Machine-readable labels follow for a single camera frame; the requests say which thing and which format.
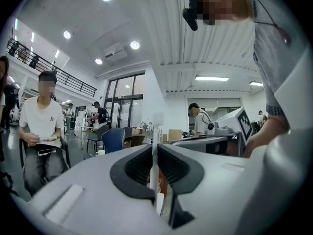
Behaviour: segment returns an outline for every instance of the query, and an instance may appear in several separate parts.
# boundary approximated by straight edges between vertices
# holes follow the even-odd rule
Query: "hand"
[[[30,145],[34,146],[39,142],[39,136],[34,133],[24,133],[23,139]]]

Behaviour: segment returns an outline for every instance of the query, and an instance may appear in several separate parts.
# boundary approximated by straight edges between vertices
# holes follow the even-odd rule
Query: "black hair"
[[[2,94],[4,93],[4,87],[6,85],[6,78],[8,77],[9,59],[6,56],[2,56],[0,57],[0,61],[3,61],[5,66],[5,72],[0,80],[0,100],[1,100]]]
[[[189,105],[188,110],[190,110],[192,107],[200,109],[200,106],[197,103],[192,103]]]
[[[57,77],[53,72],[50,71],[43,71],[39,74],[38,76],[39,81],[49,81],[49,82],[54,82],[55,84],[57,83]]]

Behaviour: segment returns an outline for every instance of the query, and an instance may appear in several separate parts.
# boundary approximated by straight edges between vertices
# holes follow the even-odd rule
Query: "white t-shirt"
[[[54,100],[50,100],[47,108],[41,110],[37,104],[38,97],[32,97],[25,101],[21,113],[20,127],[28,125],[29,131],[39,135],[40,138],[50,138],[55,133],[55,128],[63,128],[63,114],[61,106]],[[60,139],[51,142],[39,142],[56,147],[61,147]]]
[[[210,117],[201,110],[195,119],[195,133],[206,134],[208,131],[208,124],[211,122]]]

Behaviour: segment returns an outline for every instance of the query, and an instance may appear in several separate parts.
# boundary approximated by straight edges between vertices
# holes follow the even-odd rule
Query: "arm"
[[[249,139],[246,146],[246,158],[251,156],[254,148],[267,145],[275,137],[286,133],[289,130],[289,124],[285,116],[268,115],[268,120],[263,125],[262,129]]]

